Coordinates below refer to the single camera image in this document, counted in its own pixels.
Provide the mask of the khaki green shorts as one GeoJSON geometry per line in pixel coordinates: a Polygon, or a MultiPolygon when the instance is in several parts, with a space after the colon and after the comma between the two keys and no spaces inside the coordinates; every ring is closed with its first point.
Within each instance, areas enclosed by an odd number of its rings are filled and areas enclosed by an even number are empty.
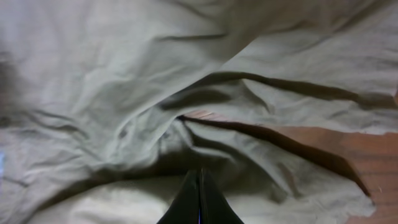
{"type": "Polygon", "coordinates": [[[345,223],[354,181],[184,121],[397,131],[396,1],[2,1],[1,222],[157,223],[190,170],[244,223],[345,223]]]}

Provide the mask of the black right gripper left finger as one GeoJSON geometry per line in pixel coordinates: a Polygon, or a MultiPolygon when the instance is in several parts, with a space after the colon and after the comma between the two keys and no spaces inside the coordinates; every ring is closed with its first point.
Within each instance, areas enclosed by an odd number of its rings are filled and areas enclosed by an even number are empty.
{"type": "Polygon", "coordinates": [[[189,171],[171,206],[157,224],[199,224],[200,199],[198,172],[189,171]]]}

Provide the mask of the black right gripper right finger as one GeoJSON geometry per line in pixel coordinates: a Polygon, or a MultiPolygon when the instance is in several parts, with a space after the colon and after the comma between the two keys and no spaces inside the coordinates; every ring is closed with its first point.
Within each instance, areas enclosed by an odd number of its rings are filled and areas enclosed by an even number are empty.
{"type": "Polygon", "coordinates": [[[201,224],[243,224],[205,169],[199,174],[199,196],[201,224]]]}

